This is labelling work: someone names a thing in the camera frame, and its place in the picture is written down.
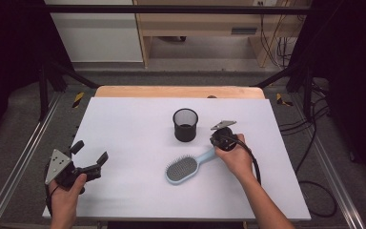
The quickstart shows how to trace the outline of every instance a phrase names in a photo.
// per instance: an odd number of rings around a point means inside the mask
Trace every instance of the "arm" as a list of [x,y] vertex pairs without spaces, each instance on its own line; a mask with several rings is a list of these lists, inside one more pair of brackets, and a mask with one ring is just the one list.
[[87,176],[81,174],[69,191],[58,187],[53,180],[50,183],[52,220],[51,229],[70,229],[76,220],[76,205],[79,193],[86,183]]
[[[237,137],[245,142],[242,134]],[[294,228],[257,182],[252,171],[252,159],[241,146],[236,145],[230,152],[215,147],[215,153],[239,180],[260,228]]]

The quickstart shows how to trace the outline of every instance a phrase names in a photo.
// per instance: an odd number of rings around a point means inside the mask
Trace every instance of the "aluminum rail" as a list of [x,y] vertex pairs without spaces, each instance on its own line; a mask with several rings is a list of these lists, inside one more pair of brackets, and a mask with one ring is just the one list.
[[61,93],[55,93],[50,104],[49,112],[46,115],[46,118],[42,121],[38,122],[37,126],[34,129],[33,134],[31,135],[28,144],[23,150],[22,155],[17,160],[16,165],[10,173],[4,187],[0,192],[0,218],[2,217],[10,198],[12,197],[14,190],[16,189],[17,184],[20,182],[23,174],[26,171],[26,168],[31,160],[31,157],[34,154],[35,149],[38,146],[38,143],[41,140],[41,137],[45,133],[47,126],[49,125],[51,118],[55,112],[55,109],[58,105],[58,102],[61,98]]
[[[302,102],[300,96],[296,96],[294,94],[291,94],[292,101],[295,102],[295,107],[298,110],[298,113],[304,117],[303,111],[302,111]],[[308,134],[312,138],[314,129],[313,127],[308,128]],[[344,218],[346,219],[347,223],[349,224],[349,227],[352,229],[364,229],[365,225],[361,219],[361,216],[359,215],[355,205],[353,204],[353,201],[347,192],[346,187],[344,186],[343,182],[341,181],[341,178],[339,174],[337,173],[337,170],[335,169],[334,164],[329,159],[328,154],[326,153],[325,148],[323,147],[322,142],[320,141],[319,135],[316,134],[314,146],[316,150],[316,156],[317,159],[320,162],[320,165],[322,166],[322,171],[325,174],[325,177],[328,179],[328,183],[331,186],[332,192],[335,196],[335,199],[337,201],[338,206],[341,209],[341,212],[343,213]]]

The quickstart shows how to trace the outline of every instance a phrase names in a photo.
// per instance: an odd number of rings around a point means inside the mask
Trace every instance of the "white cabinet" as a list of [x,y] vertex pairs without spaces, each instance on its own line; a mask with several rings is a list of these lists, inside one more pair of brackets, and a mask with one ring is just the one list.
[[[45,0],[46,4],[132,5],[131,0]],[[142,62],[132,13],[52,13],[71,62]]]

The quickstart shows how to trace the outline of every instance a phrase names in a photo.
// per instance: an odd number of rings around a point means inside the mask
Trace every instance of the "silver metal bracket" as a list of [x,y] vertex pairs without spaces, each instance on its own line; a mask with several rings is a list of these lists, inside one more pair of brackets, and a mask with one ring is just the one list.
[[219,122],[218,124],[213,126],[211,128],[211,130],[216,131],[216,130],[222,129],[224,127],[227,127],[227,126],[234,125],[235,123],[236,123],[236,121],[222,120],[221,122]]
[[49,170],[47,171],[47,176],[45,183],[49,184],[53,179],[55,179],[70,163],[72,160],[64,155],[61,151],[54,149],[51,156]]

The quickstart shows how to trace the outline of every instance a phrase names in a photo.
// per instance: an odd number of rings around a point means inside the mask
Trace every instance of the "brush handle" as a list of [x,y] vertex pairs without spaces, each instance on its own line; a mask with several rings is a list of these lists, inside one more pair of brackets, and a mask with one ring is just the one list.
[[195,160],[197,160],[198,164],[201,164],[214,159],[214,157],[215,157],[215,150],[214,148],[212,148],[210,151],[196,157]]

